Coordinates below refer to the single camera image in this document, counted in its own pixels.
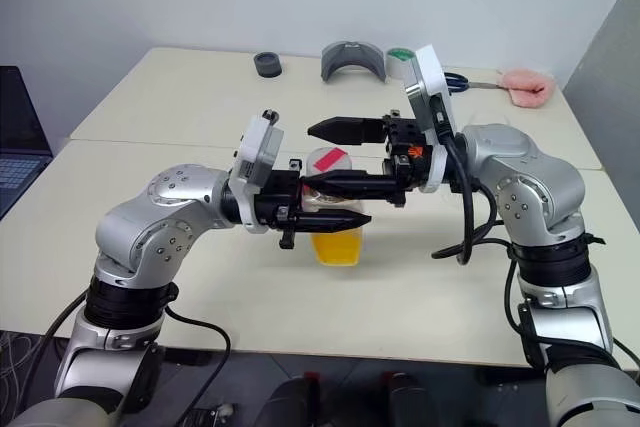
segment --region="laptop keyboard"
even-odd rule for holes
[[[0,188],[17,189],[39,163],[39,160],[0,159]]]

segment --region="gray floor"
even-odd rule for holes
[[[122,425],[172,425],[218,359],[216,353],[212,363],[203,367],[165,364],[150,406],[126,418]],[[50,398],[56,368],[57,359],[49,352],[39,370],[31,402]],[[305,372],[320,375],[323,419],[335,427],[382,425],[376,411],[381,405],[380,379],[388,372],[412,374],[429,388],[442,427],[484,425],[465,424],[469,420],[499,426],[548,425],[544,385],[540,380],[488,386],[477,380],[478,369],[469,365],[341,357],[232,353],[199,407],[237,404],[237,415],[230,427],[251,426],[271,392],[280,383]]]

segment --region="pink sponge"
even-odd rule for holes
[[[507,72],[498,85],[509,90],[514,105],[530,109],[540,107],[549,100],[555,88],[552,78],[526,69]]]

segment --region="gray plastic part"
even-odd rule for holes
[[[322,49],[322,80],[325,82],[341,67],[358,65],[373,72],[382,82],[386,79],[384,54],[368,42],[340,41]]]

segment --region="white table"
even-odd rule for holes
[[[87,287],[97,253],[94,230],[114,205],[135,196],[165,167],[183,162],[227,168],[233,149],[71,141],[0,222],[0,328],[42,333]],[[278,163],[286,165],[287,153]],[[378,159],[357,158],[374,171]],[[638,232],[606,174],[583,172],[589,230],[616,336],[636,352],[640,331],[629,302],[640,283]],[[477,199],[478,218],[486,215]],[[360,265],[316,264],[309,239],[283,251],[278,234],[240,227],[203,235],[175,281],[183,315],[223,326],[238,350],[525,365],[502,311],[508,267],[497,246],[474,250],[470,265],[429,253],[462,235],[460,199],[441,191],[408,195],[407,207],[367,202]],[[503,236],[498,228],[496,235]],[[514,305],[520,296],[512,294]],[[68,335],[71,323],[61,333]],[[185,348],[219,348],[217,336],[171,319],[159,339]],[[633,365],[618,355],[624,367]]]
[[[390,109],[413,117],[400,81],[339,70],[324,83],[320,59],[282,56],[281,62],[282,75],[264,79],[252,54],[152,49],[71,138],[236,148],[248,118],[274,109],[285,131],[282,149],[310,151],[327,144],[307,136],[307,128],[329,117],[380,117]],[[498,77],[492,70],[454,70],[477,81]],[[541,109],[528,110],[512,105],[505,91],[472,89],[453,96],[453,110],[460,129],[469,122],[511,124],[548,154],[577,168],[601,168],[559,90]],[[350,150],[384,156],[382,145]]]

